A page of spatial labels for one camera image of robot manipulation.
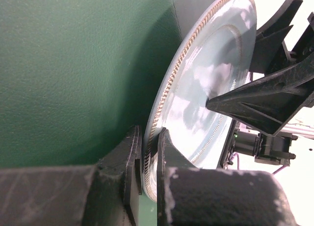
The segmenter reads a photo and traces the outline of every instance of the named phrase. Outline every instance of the ceramic plate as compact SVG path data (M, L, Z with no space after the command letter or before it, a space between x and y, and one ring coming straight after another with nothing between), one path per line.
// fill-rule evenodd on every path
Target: ceramic plate
M254 0L216 0L179 47L160 86L143 140L143 188L157 201L157 155L162 127L196 167L215 169L231 118L209 111L208 98L243 85L254 49Z

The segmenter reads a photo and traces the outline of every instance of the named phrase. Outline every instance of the white plate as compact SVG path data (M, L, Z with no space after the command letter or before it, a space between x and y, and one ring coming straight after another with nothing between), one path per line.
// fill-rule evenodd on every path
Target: white plate
M157 94L143 140L143 188L157 201L157 156L162 127L195 166L215 169L231 118L208 111L206 100L246 81L256 37L254 0L216 0L174 56Z

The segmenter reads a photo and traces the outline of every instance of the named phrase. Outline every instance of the green leather surface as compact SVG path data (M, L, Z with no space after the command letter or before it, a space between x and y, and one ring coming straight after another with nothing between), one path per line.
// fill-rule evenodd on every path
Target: green leather surface
M214 0L0 0L0 168L91 164L143 131ZM156 204L140 197L140 225Z

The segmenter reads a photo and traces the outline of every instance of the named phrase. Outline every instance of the black cylinder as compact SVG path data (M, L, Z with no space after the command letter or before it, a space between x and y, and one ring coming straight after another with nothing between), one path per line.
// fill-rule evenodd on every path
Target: black cylinder
M256 139L257 135L255 134L239 131L235 135L234 151L241 154L254 156L254 147Z

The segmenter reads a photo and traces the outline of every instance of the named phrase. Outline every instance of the plate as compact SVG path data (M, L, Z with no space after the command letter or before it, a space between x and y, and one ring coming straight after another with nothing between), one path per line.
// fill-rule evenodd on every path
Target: plate
M163 127L196 167L217 167L232 119L207 110L206 100L246 82L256 22L254 0L216 0L179 47L143 140L143 189L151 200L157 201L157 155L151 155L151 147Z

